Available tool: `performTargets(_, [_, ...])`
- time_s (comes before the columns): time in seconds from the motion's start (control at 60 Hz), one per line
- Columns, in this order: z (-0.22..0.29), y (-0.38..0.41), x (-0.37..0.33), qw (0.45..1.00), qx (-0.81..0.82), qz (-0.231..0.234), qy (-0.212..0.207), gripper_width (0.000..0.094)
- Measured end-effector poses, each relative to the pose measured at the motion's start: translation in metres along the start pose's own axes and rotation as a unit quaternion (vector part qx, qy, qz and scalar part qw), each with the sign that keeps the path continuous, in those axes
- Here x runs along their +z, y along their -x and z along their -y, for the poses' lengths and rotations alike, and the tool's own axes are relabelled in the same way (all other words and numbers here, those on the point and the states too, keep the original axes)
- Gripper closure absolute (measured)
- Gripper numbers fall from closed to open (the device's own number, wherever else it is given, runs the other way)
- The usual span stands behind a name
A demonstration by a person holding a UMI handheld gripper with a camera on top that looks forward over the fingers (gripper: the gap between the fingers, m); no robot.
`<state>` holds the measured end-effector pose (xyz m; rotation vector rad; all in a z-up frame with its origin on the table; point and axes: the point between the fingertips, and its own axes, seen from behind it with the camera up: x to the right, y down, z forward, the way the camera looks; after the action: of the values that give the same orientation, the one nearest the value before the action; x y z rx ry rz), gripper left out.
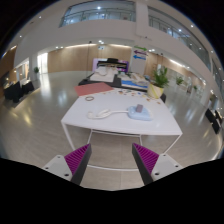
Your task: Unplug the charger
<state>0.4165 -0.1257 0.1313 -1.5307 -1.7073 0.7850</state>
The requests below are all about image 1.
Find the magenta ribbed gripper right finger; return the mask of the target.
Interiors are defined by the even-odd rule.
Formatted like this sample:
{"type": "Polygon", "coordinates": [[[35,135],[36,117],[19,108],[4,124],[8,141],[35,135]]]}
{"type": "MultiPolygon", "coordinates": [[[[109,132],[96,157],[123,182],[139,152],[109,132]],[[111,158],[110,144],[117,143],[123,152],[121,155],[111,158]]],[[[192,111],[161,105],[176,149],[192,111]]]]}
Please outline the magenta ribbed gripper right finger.
{"type": "Polygon", "coordinates": [[[168,154],[157,154],[137,143],[132,144],[132,154],[145,185],[182,169],[168,154]]]}

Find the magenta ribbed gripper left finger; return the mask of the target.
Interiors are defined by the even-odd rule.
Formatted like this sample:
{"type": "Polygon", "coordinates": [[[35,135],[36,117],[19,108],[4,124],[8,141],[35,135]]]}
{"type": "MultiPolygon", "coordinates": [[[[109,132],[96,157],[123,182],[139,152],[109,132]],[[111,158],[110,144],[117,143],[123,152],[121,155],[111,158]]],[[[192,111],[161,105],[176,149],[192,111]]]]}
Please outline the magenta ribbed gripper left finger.
{"type": "Polygon", "coordinates": [[[56,155],[43,167],[43,170],[79,185],[83,179],[91,154],[91,145],[87,144],[66,156],[56,155]]]}

